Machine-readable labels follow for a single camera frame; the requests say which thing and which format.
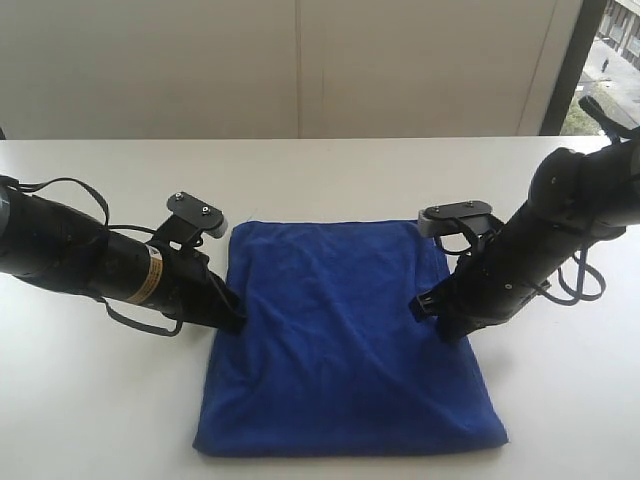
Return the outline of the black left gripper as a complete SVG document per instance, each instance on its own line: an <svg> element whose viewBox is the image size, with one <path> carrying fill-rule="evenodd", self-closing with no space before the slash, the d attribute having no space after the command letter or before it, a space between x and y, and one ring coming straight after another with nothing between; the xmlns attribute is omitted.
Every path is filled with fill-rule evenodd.
<svg viewBox="0 0 640 480"><path fill-rule="evenodd" d="M144 301L145 307L174 320L216 325L233 335L242 332L247 319L240 312L241 301L220 276L209 270L206 255L161 244L153 247L162 257L162 272L155 290Z"/></svg>

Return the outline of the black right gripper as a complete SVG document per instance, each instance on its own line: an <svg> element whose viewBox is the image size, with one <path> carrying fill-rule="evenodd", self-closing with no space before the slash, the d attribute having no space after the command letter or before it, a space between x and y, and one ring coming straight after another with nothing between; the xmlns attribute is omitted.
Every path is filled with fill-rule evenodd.
<svg viewBox="0 0 640 480"><path fill-rule="evenodd" d="M409 310L416 322L437 318L441 341L454 344L476 330L509 321L536 295L540 254L532 249L486 249L435 289L416 295Z"/></svg>

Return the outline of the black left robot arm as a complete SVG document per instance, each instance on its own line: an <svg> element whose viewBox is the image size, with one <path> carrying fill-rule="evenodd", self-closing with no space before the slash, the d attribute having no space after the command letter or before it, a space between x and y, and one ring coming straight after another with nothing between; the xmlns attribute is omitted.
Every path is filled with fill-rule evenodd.
<svg viewBox="0 0 640 480"><path fill-rule="evenodd" d="M224 214L179 191L167 201L169 218L148 230L149 240L129 237L131 225L97 220L42 198L45 183L1 179L1 270L32 286L90 298L121 325L161 337L184 324L237 335L246 318L238 296L209 269L202 237L219 239ZM130 319L109 306L116 300L161 313L171 329Z"/></svg>

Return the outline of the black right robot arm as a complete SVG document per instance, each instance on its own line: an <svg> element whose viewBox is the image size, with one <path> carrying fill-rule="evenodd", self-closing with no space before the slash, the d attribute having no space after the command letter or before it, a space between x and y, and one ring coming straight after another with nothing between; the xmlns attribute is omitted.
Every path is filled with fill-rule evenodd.
<svg viewBox="0 0 640 480"><path fill-rule="evenodd" d="M416 321L434 318L442 341L504 324L536 297L565 307L601 298L606 281L589 265L588 251L639 222L639 130L610 118L591 96L581 97L579 106L609 145L589 154L550 153L507 222L479 200L419 212L423 237L440 245L446 236L461 235L468 243L454 254L454 272L409 304ZM598 292L585 291L586 277Z"/></svg>

